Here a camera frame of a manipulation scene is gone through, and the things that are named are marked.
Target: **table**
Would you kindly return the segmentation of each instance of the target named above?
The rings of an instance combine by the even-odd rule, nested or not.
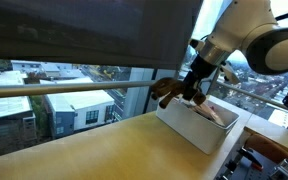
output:
[[[213,179],[244,127],[288,149],[288,130],[236,112],[239,121],[211,155],[151,112],[0,156],[0,179]]]

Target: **white box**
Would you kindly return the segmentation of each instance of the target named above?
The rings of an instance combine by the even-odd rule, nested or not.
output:
[[[223,143],[235,125],[238,115],[211,100],[208,100],[207,104],[214,107],[214,111],[222,118],[225,127],[206,119],[176,99],[173,99],[166,109],[158,107],[156,116],[204,153],[211,154]]]

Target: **sky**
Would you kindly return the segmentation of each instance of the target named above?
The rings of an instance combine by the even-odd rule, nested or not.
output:
[[[210,34],[214,28],[218,13],[221,9],[223,0],[207,0],[203,2],[199,17],[197,19],[192,38],[201,39]],[[288,13],[288,0],[271,0],[273,15],[279,16]],[[279,26],[288,27],[288,19],[279,21]],[[246,58],[240,51],[235,51],[229,57],[230,60],[246,62]]]

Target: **house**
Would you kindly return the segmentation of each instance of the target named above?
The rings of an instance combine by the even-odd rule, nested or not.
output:
[[[21,61],[11,60],[13,71],[21,71],[25,73],[38,72],[41,62],[38,61]]]
[[[23,85],[20,71],[0,73],[0,85]],[[27,96],[0,98],[0,155],[36,140],[35,115]]]
[[[46,77],[60,77],[60,70],[53,63],[42,62],[40,71],[44,72]]]
[[[92,83],[90,78],[45,81],[41,84]],[[51,111],[50,126],[53,138],[101,126],[113,120],[114,99],[103,90],[45,95]]]
[[[22,60],[11,60],[11,63],[14,71],[21,71],[26,73],[39,72],[41,70],[42,64],[47,64],[52,69],[56,69],[56,71],[73,69],[73,65],[69,63],[52,63],[52,62],[46,63],[39,61],[22,61]]]
[[[85,75],[79,69],[61,69],[60,78],[61,79],[74,79],[83,78]]]

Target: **tree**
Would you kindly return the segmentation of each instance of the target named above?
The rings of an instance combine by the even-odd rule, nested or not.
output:
[[[35,113],[36,126],[38,128],[38,134],[45,136],[48,132],[48,122],[47,122],[47,113],[42,104],[41,96],[30,96],[32,109]]]
[[[24,80],[25,84],[39,84],[40,79],[47,79],[46,74],[44,72],[29,72],[27,74],[27,78]]]
[[[9,60],[0,60],[0,71],[12,70],[12,64]]]

